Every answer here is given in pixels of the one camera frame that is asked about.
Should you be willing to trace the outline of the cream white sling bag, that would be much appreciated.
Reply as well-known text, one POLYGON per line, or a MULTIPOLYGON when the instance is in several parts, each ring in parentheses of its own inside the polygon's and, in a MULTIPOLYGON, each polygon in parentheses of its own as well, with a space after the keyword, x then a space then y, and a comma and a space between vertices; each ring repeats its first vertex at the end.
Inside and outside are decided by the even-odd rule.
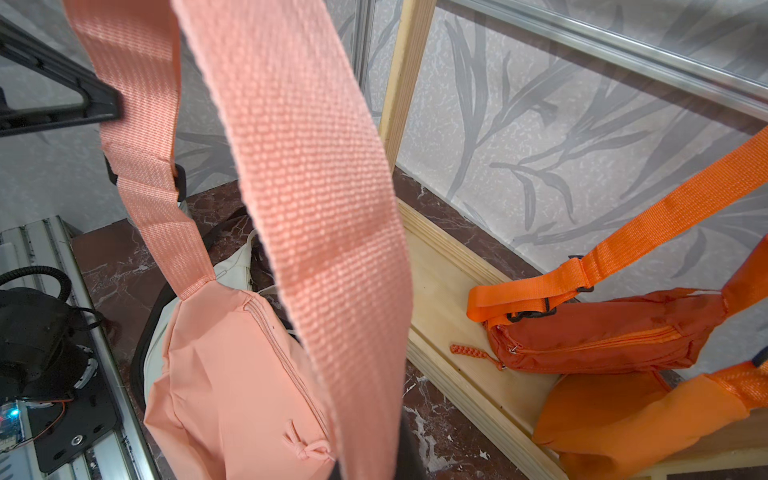
MULTIPOLYGON (((286 310, 281 304, 266 254, 256 232, 249 234, 246 242, 225 260, 214 266, 217 280, 225 286, 248 290, 264 297, 288 333, 298 339, 286 310)), ((130 381, 133 395, 142 395, 142 409, 146 408, 153 383, 161 375, 162 346, 172 314, 179 299, 170 288, 164 288, 152 308, 142 332, 131 364, 130 381)))

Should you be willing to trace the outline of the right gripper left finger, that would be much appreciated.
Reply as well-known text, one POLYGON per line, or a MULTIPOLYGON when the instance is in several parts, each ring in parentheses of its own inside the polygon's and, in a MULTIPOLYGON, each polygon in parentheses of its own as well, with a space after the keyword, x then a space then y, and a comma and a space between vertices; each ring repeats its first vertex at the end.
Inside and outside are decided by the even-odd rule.
POLYGON ((95 73, 1 19, 1 135, 119 120, 120 93, 95 73))

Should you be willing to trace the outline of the pink sling bag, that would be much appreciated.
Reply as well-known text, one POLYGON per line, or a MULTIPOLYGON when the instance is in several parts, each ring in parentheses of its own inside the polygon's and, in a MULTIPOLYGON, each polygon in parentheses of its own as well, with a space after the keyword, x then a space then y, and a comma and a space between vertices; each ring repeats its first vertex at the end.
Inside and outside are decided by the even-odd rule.
POLYGON ((412 275, 392 175, 320 1, 69 1, 123 116, 101 141, 178 297, 144 422, 179 479, 413 479, 412 275), (178 205, 180 53, 218 109, 282 322, 216 277, 178 205))

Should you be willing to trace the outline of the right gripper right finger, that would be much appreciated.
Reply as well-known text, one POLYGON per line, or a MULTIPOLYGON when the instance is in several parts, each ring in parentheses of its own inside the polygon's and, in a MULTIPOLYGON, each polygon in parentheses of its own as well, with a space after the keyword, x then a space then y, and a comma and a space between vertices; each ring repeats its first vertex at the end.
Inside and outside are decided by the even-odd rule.
POLYGON ((395 480, 426 480, 426 469, 423 466, 418 448, 415 444, 407 416, 401 415, 399 428, 399 445, 395 480))

